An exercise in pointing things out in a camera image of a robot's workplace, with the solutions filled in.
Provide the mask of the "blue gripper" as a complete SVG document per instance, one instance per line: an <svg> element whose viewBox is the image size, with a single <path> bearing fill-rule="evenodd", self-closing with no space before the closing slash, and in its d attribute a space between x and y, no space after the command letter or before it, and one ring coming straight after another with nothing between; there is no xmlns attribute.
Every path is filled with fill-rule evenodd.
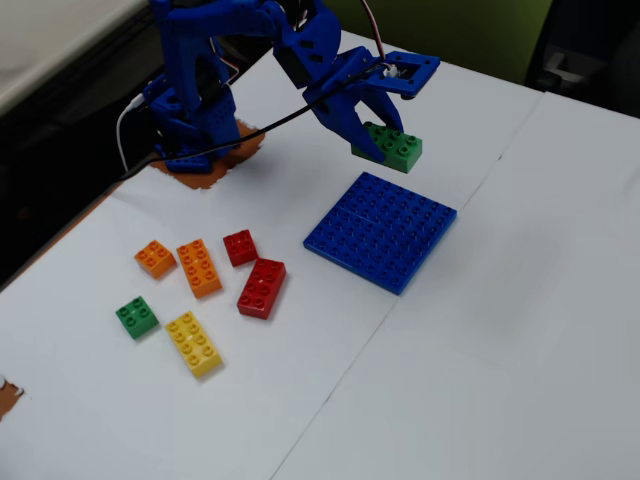
<svg viewBox="0 0 640 480"><path fill-rule="evenodd" d="M328 130L371 160L383 163L384 154L361 122L356 106L364 103L386 127L404 131L387 87L374 84L375 80L386 80L393 68L393 64L374 57L365 47L339 54L328 73L303 92L306 105L302 112L311 112Z"/></svg>

